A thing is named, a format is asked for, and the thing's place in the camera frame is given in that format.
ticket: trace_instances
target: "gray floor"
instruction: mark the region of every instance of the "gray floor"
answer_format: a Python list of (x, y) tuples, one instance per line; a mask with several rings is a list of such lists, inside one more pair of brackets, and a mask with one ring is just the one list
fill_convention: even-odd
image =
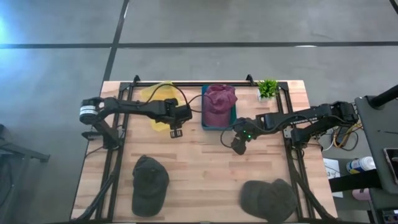
[[(0, 1), (0, 44), (111, 43), (123, 0)], [(121, 42), (393, 41), (388, 0), (132, 0)], [(51, 154), (33, 164), (19, 222), (68, 220), (87, 142), (80, 101), (100, 92), (110, 49), (0, 49), (0, 123), (22, 146)], [(312, 105), (353, 101), (398, 83), (398, 47), (119, 49), (111, 80), (304, 80)], [(365, 138), (353, 152), (369, 154)], [(339, 211), (344, 220), (357, 212)]]

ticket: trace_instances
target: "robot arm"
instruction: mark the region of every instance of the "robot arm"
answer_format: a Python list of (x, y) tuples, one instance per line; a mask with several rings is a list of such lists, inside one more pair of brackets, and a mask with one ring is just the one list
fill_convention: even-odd
[(119, 147), (118, 130), (109, 127), (105, 118), (114, 113), (145, 115), (155, 122), (170, 125), (171, 138), (182, 136), (180, 128), (182, 124), (192, 119), (192, 111), (189, 105), (178, 106), (175, 98), (166, 100), (153, 100), (142, 103), (140, 101), (117, 100), (112, 97), (94, 97), (81, 102), (80, 121), (83, 124), (92, 125), (104, 139), (104, 148), (116, 149)]
[(351, 103), (337, 101), (294, 113), (266, 113), (256, 115), (255, 119), (239, 118), (234, 125), (236, 135), (231, 147), (236, 153), (242, 155), (246, 150), (246, 141), (249, 142), (260, 135), (274, 134), (288, 126), (306, 122), (311, 122), (311, 125), (306, 128), (293, 128), (290, 132), (294, 148), (305, 148), (312, 136), (325, 134), (327, 130), (335, 126), (350, 127), (356, 124), (358, 115)]

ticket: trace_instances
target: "potted plant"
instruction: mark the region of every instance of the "potted plant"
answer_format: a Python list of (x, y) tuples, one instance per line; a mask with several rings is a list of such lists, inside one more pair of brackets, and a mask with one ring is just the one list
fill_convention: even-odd
[(257, 84), (259, 86), (257, 97), (260, 102), (272, 99), (279, 91), (278, 82), (276, 80), (258, 81)]

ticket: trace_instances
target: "teal bin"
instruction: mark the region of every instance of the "teal bin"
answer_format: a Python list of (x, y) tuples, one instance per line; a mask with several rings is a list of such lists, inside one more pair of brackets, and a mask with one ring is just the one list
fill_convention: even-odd
[[(209, 87), (208, 85), (204, 85), (201, 87), (202, 96), (206, 93), (206, 90), (208, 87)], [(204, 109), (203, 109), (204, 100), (205, 100), (205, 98), (202, 97), (201, 98), (201, 110), (202, 111), (204, 111)], [(236, 104), (231, 108), (231, 118), (229, 119), (229, 125), (232, 125), (235, 121), (236, 121)], [(203, 112), (201, 114), (201, 127), (203, 128), (203, 130), (206, 130), (206, 131), (222, 131), (225, 129), (225, 128), (212, 127), (212, 126), (205, 125), (205, 118), (203, 116)]]

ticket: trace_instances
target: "cap brim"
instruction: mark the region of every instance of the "cap brim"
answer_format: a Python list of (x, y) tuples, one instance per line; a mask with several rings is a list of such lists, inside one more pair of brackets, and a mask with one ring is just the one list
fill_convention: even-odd
[(260, 191), (266, 187), (266, 185), (271, 184), (258, 180), (250, 180), (244, 183), (241, 189), (240, 204), (241, 208), (246, 213), (255, 217), (265, 218), (264, 214), (261, 214), (259, 211), (258, 200)]
[(143, 197), (134, 190), (132, 193), (132, 212), (140, 217), (157, 215), (163, 207), (165, 197), (166, 189), (151, 197)]

